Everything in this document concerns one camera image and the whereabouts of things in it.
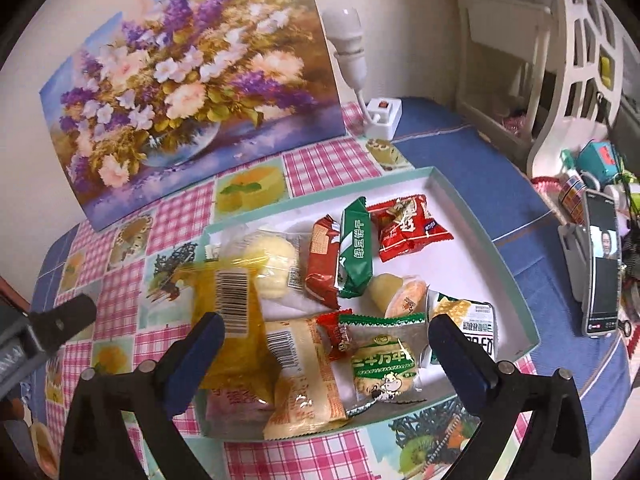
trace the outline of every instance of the barcode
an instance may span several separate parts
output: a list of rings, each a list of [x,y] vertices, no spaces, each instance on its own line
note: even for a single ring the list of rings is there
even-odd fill
[[[289,330],[278,330],[267,334],[267,346],[283,368],[299,368],[296,343]]]
[[[248,335],[249,279],[246,269],[216,271],[216,310],[227,337]]]
[[[300,269],[297,267],[291,267],[289,269],[289,279],[287,280],[287,286],[302,290],[302,280],[300,280]]]

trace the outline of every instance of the plastic wrapper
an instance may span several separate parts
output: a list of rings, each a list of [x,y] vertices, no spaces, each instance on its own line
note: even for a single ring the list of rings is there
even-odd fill
[[[401,254],[417,253],[434,242],[453,240],[453,235],[429,213],[424,195],[388,200],[367,210],[378,226],[383,262]]]
[[[204,424],[205,436],[223,439],[242,439],[248,431],[261,432],[273,413],[273,405],[259,399],[246,389],[207,391]]]
[[[266,324],[270,351],[282,366],[266,440],[335,430],[347,423],[314,319]]]
[[[353,314],[353,310],[346,308],[335,312],[327,312],[326,314],[321,314],[316,318],[316,323],[326,330],[329,345],[331,345],[331,349],[327,353],[329,361],[336,361],[346,356],[345,345],[342,341],[340,327],[338,326],[338,318],[340,317],[340,314]]]
[[[447,314],[469,341],[478,343],[495,360],[498,335],[494,306],[491,303],[459,300],[430,290],[427,294],[427,309],[429,319]],[[431,364],[439,364],[435,354],[431,355]]]
[[[264,320],[254,278],[265,263],[257,260],[220,260],[189,264],[176,270],[178,279],[194,290],[191,324],[206,312],[225,321],[225,341],[200,387],[211,390],[247,390],[273,404],[280,367],[269,352]]]
[[[359,298],[373,277],[371,219],[363,196],[342,212],[338,296]]]
[[[373,276],[371,222],[364,197],[354,200],[338,224],[331,216],[313,227],[306,291],[338,310],[338,298],[358,298]]]
[[[266,304],[278,304],[306,314],[321,311],[317,302],[304,293],[309,234],[270,230],[250,232],[246,226],[241,226],[228,230],[222,238],[227,241],[220,247],[220,258],[264,261],[254,278],[264,312],[270,310],[265,308]]]
[[[385,317],[402,317],[424,312],[424,298],[429,285],[418,276],[399,278],[380,274],[369,282],[367,291]]]
[[[319,219],[311,231],[305,289],[325,306],[338,310],[338,254],[340,225],[329,215]]]
[[[355,399],[374,402],[416,402],[427,399],[418,369],[428,344],[425,314],[394,319],[342,315],[340,329],[351,355]],[[357,413],[357,406],[349,407]]]

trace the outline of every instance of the wall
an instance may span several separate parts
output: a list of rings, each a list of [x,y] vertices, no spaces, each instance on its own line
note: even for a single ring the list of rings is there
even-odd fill
[[[453,103],[456,0],[317,1],[319,9],[360,11],[370,71],[366,96]],[[131,2],[47,0],[0,71],[0,276],[27,300],[50,245],[84,218],[49,140],[38,92],[89,33]],[[341,99],[352,100],[337,80]]]

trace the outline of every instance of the smartphone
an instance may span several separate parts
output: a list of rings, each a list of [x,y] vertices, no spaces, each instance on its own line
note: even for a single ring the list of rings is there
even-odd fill
[[[585,244],[589,281],[582,298],[582,333],[593,337],[617,330],[622,250],[614,200],[586,189],[582,195],[582,208],[589,242]]]

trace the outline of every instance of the table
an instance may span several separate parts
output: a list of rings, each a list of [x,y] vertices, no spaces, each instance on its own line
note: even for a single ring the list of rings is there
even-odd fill
[[[404,99],[402,106],[404,115],[393,148],[404,158],[393,164],[367,149],[366,141],[357,136],[362,130],[361,117],[353,105],[344,107],[347,136],[256,164],[281,166],[289,196],[387,171],[438,167],[498,247],[532,310],[542,344],[518,362],[518,367],[529,373],[551,374],[559,366],[574,372],[594,451],[628,397],[628,361],[619,338],[580,336],[579,306],[571,295],[556,233],[558,220],[529,182],[462,118],[427,100]],[[201,232],[216,217],[216,183],[226,176],[165,197],[99,233],[83,222],[52,245],[36,283],[33,309],[46,310],[80,292],[93,297],[98,306],[94,332],[68,343],[51,367],[62,370],[60,391],[47,388],[45,400],[45,371],[33,378],[32,408],[38,418],[46,418],[54,441],[59,443],[62,438],[73,388],[84,368],[99,357],[112,371],[128,371],[145,359],[158,359],[189,331],[190,316],[180,308],[163,316],[149,308],[145,285],[156,263],[165,265],[171,258],[188,258],[194,252]],[[130,230],[132,222],[136,222],[135,240],[123,244],[123,238],[129,239],[123,231]],[[380,422],[329,436],[268,443],[225,443],[200,437],[193,407],[174,422],[214,478],[386,480],[401,478],[399,462],[408,460],[410,454],[405,451],[408,442],[401,439],[402,446],[398,438],[413,431],[414,422],[427,415],[417,412],[414,419],[404,417],[399,421],[400,431],[390,428],[390,422]],[[127,427],[139,459],[153,478],[160,478],[137,425],[130,421]],[[526,419],[521,418],[515,436],[521,438],[525,428]],[[412,446],[421,437],[414,435]]]

